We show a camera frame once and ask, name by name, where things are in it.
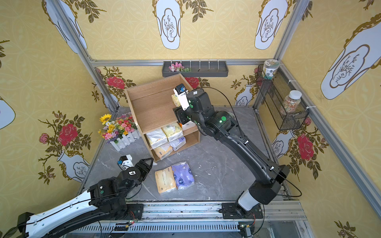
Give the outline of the yellow green floral tissue pack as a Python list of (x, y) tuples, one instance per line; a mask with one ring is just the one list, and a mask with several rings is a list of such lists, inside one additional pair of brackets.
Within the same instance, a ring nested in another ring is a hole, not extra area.
[(172, 98), (172, 102), (174, 103), (175, 107), (181, 106), (181, 103), (175, 94), (171, 95), (171, 98)]

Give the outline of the white floral tissue pack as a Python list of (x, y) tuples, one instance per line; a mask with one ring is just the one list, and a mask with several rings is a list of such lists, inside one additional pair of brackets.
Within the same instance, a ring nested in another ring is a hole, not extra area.
[(168, 142), (168, 138), (162, 128), (148, 132), (146, 137), (152, 149), (158, 148)]

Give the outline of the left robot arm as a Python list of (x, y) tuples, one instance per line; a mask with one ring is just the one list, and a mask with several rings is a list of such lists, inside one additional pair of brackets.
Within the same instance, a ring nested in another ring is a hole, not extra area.
[(135, 220), (142, 205), (127, 205), (129, 193), (142, 185), (154, 164), (153, 158), (141, 159), (116, 177), (100, 180), (72, 200), (48, 211), (19, 215), (17, 225), (2, 238), (20, 232), (21, 238), (60, 238), (76, 229), (102, 220)]

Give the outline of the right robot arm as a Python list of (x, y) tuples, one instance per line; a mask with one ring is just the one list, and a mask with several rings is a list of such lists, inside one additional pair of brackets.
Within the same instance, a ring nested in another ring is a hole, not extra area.
[(179, 123), (193, 122), (197, 129), (229, 148), (252, 172), (253, 184), (236, 201), (236, 208), (248, 212), (258, 204), (267, 205), (280, 195), (290, 168), (271, 161), (244, 134), (235, 114), (217, 111), (203, 88), (188, 91), (183, 84), (174, 88), (180, 106), (174, 108)]

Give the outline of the orange cream tissue pack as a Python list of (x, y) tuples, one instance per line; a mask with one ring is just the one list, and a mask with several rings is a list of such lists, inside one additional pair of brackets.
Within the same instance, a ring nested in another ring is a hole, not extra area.
[(174, 173), (171, 166), (156, 171), (155, 181), (159, 194), (165, 194), (177, 190)]

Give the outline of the purple Vinda tissue pack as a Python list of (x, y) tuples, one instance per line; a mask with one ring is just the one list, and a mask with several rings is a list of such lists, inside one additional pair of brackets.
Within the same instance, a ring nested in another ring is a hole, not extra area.
[(186, 161), (171, 166), (177, 189), (184, 190), (195, 184), (191, 169)]

